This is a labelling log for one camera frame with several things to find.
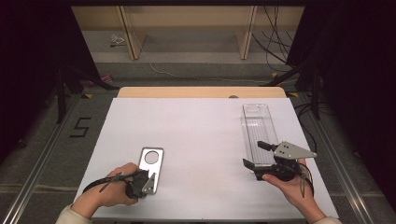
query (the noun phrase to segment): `plate hole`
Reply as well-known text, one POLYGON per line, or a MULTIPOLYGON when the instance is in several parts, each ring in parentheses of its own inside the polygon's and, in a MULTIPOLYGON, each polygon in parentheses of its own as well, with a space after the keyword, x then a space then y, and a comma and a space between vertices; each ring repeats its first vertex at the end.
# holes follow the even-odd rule
POLYGON ((148 163, 148 164, 153 164, 153 163, 155 163, 155 162, 157 162, 158 161, 158 158, 159 158, 160 156, 158 155, 158 152, 156 152, 156 151, 150 151, 150 152, 148 152, 148 154, 146 154, 146 156, 145 156, 145 161, 146 161, 146 163, 148 163))

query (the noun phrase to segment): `clear plastic box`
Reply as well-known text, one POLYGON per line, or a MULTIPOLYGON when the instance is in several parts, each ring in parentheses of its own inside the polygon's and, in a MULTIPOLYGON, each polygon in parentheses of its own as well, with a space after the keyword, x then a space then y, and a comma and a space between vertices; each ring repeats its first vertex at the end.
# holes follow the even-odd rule
POLYGON ((256 165, 274 164, 274 153, 257 146, 258 141, 263 141, 270 145, 278 145, 268 105, 243 105, 241 121, 247 159, 256 165))

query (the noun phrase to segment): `metal plate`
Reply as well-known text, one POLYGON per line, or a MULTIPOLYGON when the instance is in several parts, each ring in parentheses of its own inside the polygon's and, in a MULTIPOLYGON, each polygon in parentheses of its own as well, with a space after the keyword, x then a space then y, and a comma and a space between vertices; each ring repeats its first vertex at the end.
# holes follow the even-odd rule
POLYGON ((163 148, 161 147, 143 147, 140 156, 139 168, 148 170, 148 176, 154 180, 154 186, 145 191, 148 194, 154 194, 158 188, 161 165, 163 164, 163 148))

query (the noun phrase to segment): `metal bracket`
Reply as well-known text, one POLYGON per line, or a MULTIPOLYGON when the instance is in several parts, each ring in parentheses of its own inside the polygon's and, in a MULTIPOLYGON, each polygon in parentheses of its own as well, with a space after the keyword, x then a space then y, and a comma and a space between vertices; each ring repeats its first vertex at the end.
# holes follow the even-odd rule
POLYGON ((289 142, 281 142, 274 151, 274 156, 286 160, 296 160, 300 158, 315 158, 317 153, 297 147, 289 142))
POLYGON ((161 165, 163 163, 163 148, 161 147, 143 147, 140 156, 139 168, 148 170, 149 180, 143 187, 143 192, 155 194, 158 188, 161 165))

